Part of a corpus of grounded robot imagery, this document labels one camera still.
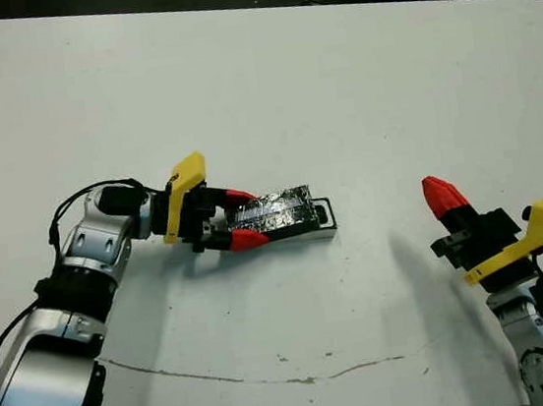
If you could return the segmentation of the black left gripper, yellow mount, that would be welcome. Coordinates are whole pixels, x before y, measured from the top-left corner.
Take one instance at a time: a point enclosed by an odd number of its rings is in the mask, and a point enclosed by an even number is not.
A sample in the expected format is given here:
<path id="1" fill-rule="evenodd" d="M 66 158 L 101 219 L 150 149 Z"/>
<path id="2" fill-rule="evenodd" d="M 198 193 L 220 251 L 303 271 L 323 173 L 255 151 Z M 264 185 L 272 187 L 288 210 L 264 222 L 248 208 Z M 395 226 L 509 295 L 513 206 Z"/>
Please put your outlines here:
<path id="1" fill-rule="evenodd" d="M 155 234 L 162 236 L 165 244 L 184 241 L 201 251 L 218 207 L 237 207 L 256 198 L 240 190 L 208 187 L 205 170 L 205 157 L 192 152 L 172 168 L 165 188 L 152 196 Z M 258 231 L 233 229 L 211 233 L 204 244 L 208 250 L 242 252 L 270 241 L 267 234 Z"/>

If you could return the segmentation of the black right gripper, yellow mount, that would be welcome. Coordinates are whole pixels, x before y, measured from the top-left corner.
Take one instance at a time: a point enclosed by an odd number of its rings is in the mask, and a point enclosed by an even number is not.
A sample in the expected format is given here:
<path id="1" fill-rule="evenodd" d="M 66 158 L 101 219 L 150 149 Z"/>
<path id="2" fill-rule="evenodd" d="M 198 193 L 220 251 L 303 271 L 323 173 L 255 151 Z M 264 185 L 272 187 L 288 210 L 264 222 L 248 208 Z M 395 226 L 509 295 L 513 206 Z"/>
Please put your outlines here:
<path id="1" fill-rule="evenodd" d="M 543 200 L 524 210 L 527 227 L 520 227 L 501 208 L 478 213 L 450 182 L 424 177 L 427 205 L 449 234 L 431 244 L 433 253 L 454 268 L 465 270 L 464 281 L 495 293 L 533 276 L 533 252 L 543 248 Z"/>

